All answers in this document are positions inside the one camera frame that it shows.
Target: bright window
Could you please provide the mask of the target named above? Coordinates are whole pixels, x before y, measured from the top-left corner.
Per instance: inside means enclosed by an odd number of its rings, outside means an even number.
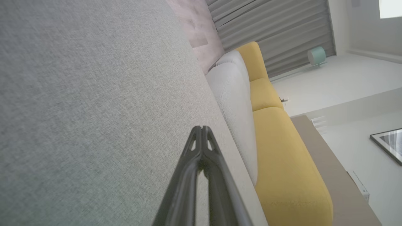
[[[402,0],[379,0],[380,18],[402,16]]]

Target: wall molding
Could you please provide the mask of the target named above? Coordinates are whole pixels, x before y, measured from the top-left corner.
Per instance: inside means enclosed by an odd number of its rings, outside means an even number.
[[[386,61],[402,64],[402,56],[398,56],[398,55],[365,51],[365,50],[359,50],[359,49],[349,49],[348,52],[352,53],[352,54],[356,54],[356,55],[361,55],[361,56],[365,56],[365,57],[375,58],[375,59],[379,59],[379,60],[386,60]]]

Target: small black object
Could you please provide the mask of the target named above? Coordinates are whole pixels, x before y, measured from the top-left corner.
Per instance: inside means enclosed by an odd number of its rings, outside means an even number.
[[[201,170],[209,181],[209,224],[251,226],[250,216],[208,126],[195,126],[191,130],[153,226],[195,225],[197,176]]]

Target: white router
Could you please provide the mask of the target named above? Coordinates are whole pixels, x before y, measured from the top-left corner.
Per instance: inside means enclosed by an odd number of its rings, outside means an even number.
[[[366,187],[363,185],[363,183],[360,181],[358,176],[354,171],[347,171],[349,176],[352,178],[354,183],[356,184],[357,188],[360,190],[361,194],[363,195],[364,199],[369,202],[370,194],[367,191]]]

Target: white pillow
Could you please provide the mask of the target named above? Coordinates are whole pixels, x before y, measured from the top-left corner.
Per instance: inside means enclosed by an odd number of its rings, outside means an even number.
[[[242,74],[242,78],[244,83],[246,84],[248,97],[250,98],[250,79],[248,77],[248,71],[246,64],[244,63],[242,55],[237,50],[232,50],[228,53],[225,53],[217,62],[216,66],[223,64],[223,63],[234,63],[240,70]]]
[[[257,182],[257,148],[254,118],[242,73],[236,64],[223,63],[214,67],[205,78],[255,186]]]

